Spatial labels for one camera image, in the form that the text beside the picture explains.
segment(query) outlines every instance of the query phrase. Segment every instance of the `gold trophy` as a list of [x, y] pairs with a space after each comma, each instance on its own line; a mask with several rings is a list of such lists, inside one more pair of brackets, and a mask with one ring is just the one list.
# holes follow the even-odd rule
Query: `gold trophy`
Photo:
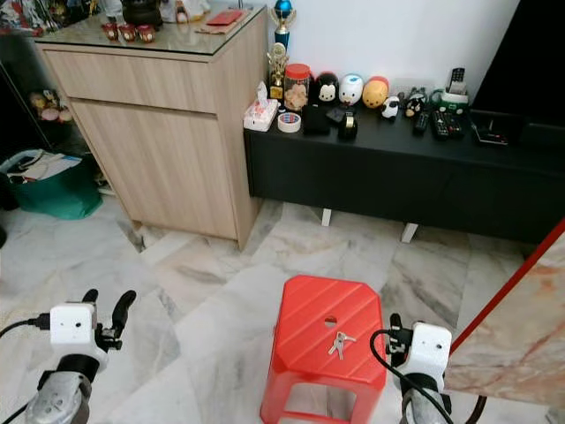
[[281, 42], [273, 44], [271, 51], [267, 53], [269, 69], [269, 96], [271, 99], [283, 99], [284, 68], [289, 57], [286, 56], [286, 48]]

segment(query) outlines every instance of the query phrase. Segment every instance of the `cabinet drawer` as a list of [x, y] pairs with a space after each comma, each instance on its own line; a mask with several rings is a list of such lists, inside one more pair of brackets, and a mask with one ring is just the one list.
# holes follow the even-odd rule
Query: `cabinet drawer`
[[208, 65], [48, 50], [69, 97], [215, 113]]
[[215, 117], [79, 100], [71, 106], [131, 219], [236, 238]]

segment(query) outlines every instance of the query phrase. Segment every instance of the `black cable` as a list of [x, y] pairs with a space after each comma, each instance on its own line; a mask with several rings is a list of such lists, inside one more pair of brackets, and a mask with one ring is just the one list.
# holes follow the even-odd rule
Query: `black cable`
[[477, 399], [477, 403], [475, 404], [475, 409], [473, 409], [471, 416], [465, 422], [465, 424], [477, 424], [478, 419], [483, 414], [485, 405], [486, 405], [486, 396], [479, 396]]
[[441, 416], [444, 418], [444, 420], [448, 423], [448, 424], [454, 424], [454, 422], [451, 420], [451, 417], [449, 416], [449, 414], [446, 412], [445, 409], [443, 409], [443, 407], [438, 403], [437, 400], [435, 400], [432, 396], [430, 396], [430, 394], [428, 392], [426, 392], [424, 389], [422, 389], [422, 387], [419, 384], [416, 384], [415, 382], [413, 382], [409, 377], [407, 377], [406, 375], [404, 375], [403, 373], [397, 371], [396, 369], [394, 369], [393, 367], [391, 367], [377, 352], [377, 350], [374, 347], [374, 340], [381, 334], [386, 334], [390, 336], [390, 331], [388, 329], [378, 329], [377, 331], [375, 331], [373, 333], [373, 335], [371, 336], [371, 341], [370, 343], [370, 347], [371, 347], [371, 352], [373, 353], [373, 356], [380, 362], [380, 364], [386, 368], [388, 371], [390, 371], [392, 374], [396, 375], [398, 378], [400, 378], [401, 380], [405, 381], [406, 383], [408, 383], [411, 387], [413, 387], [414, 389], [416, 389], [424, 398], [426, 398], [427, 400], [429, 400], [433, 406], [435, 406], [435, 409], [438, 410], [438, 412], [441, 414]]
[[39, 314], [35, 318], [30, 318], [28, 320], [22, 320], [22, 321], [18, 321], [18, 322], [14, 322], [13, 324], [10, 324], [8, 327], [6, 327], [2, 331], [0, 331], [0, 337], [2, 337], [4, 334], [6, 334], [11, 329], [15, 329], [16, 327], [19, 327], [19, 326], [22, 326], [22, 325], [33, 325], [33, 326], [37, 327], [38, 329], [49, 329], [49, 327], [51, 325], [50, 324], [49, 312], [47, 312], [45, 314]]
[[21, 325], [35, 325], [35, 318], [30, 318], [29, 320], [17, 321], [14, 322], [13, 324], [10, 324], [8, 327], [0, 331], [0, 337], [2, 337], [11, 329], [15, 329], [16, 327], [19, 327]]
[[12, 415], [10, 415], [6, 420], [4, 420], [2, 422], [2, 424], [8, 424], [9, 422], [12, 422], [16, 419], [16, 417], [18, 417], [18, 415], [20, 415], [22, 412], [24, 412], [26, 410], [27, 404], [23, 405], [21, 408], [19, 408], [15, 413], [13, 413]]

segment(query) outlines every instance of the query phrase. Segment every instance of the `marble floor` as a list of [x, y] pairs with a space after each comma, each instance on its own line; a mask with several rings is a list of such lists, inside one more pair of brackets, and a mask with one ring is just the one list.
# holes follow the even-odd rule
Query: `marble floor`
[[[99, 320], [118, 297], [138, 299], [90, 400], [93, 423], [260, 423], [258, 410], [283, 284], [296, 274], [358, 280], [380, 293], [384, 316], [438, 323], [458, 334], [524, 261], [524, 246], [457, 231], [266, 201], [243, 252], [234, 242], [177, 231], [134, 231], [115, 199], [81, 221], [2, 212], [0, 327], [100, 292]], [[49, 335], [18, 329], [0, 343], [0, 420], [35, 392], [56, 365]], [[452, 394], [455, 422], [475, 397]], [[332, 413], [335, 390], [301, 388], [293, 407]], [[372, 422], [400, 420], [388, 379]], [[485, 423], [542, 423], [547, 408], [489, 399]]]

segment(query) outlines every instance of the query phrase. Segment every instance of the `teal bag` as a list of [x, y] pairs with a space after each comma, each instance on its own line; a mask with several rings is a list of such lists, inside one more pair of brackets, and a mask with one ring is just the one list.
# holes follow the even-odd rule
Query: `teal bag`
[[61, 219], [81, 219], [91, 215], [102, 204], [91, 167], [84, 158], [78, 165], [47, 179], [12, 184], [6, 171], [23, 157], [37, 153], [38, 150], [25, 150], [0, 165], [0, 178], [22, 209]]

